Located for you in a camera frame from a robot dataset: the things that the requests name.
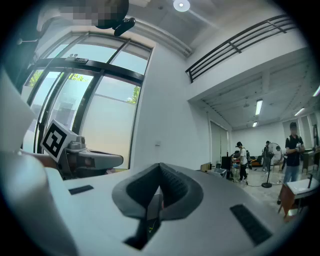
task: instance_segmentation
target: black shirt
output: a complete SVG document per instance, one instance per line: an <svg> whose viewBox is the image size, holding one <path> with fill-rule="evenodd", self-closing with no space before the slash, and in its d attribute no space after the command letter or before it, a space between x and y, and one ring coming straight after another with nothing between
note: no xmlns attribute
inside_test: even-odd
<svg viewBox="0 0 320 256"><path fill-rule="evenodd" d="M302 141L302 138L298 135L296 135L295 138L292 137L292 135L290 135L288 138L286 138L285 147L293 150L297 147L298 143L300 143L301 145L304 143ZM299 152L287 154L287 159L286 159L287 166L298 166L299 164L300 164L300 153Z"/></svg>

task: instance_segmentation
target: white shirt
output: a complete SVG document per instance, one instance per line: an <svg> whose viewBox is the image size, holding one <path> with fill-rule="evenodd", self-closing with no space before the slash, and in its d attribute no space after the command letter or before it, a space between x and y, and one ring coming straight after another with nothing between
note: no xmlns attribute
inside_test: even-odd
<svg viewBox="0 0 320 256"><path fill-rule="evenodd" d="M242 164L242 165L245 165L247 162L248 162L248 160L247 160L247 151L246 151L246 149L245 148L241 148L240 149L240 163Z"/></svg>

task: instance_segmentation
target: round ceiling light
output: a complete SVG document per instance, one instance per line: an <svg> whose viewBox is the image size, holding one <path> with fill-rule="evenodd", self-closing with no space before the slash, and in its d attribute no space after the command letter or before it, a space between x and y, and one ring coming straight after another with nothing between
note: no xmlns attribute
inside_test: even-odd
<svg viewBox="0 0 320 256"><path fill-rule="evenodd" d="M186 12L190 9L190 3L188 0L175 0L173 2L173 7L178 12Z"/></svg>

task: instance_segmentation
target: black cap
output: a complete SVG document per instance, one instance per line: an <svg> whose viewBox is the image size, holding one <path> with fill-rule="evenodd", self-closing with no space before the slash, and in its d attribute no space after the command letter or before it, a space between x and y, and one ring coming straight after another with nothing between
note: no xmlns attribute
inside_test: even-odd
<svg viewBox="0 0 320 256"><path fill-rule="evenodd" d="M296 122L290 123L290 130L291 130L292 128L297 128L297 123L296 123Z"/></svg>

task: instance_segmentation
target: person in white shirt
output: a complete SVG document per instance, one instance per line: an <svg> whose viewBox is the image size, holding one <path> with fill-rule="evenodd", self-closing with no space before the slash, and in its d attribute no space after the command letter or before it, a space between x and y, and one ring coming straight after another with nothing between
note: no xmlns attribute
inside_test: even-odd
<svg viewBox="0 0 320 256"><path fill-rule="evenodd" d="M240 179L236 182L247 182L247 151L245 147L242 146L242 143L240 141L236 144L236 147L240 149L240 156L238 158L233 159L234 162L236 160L240 160Z"/></svg>

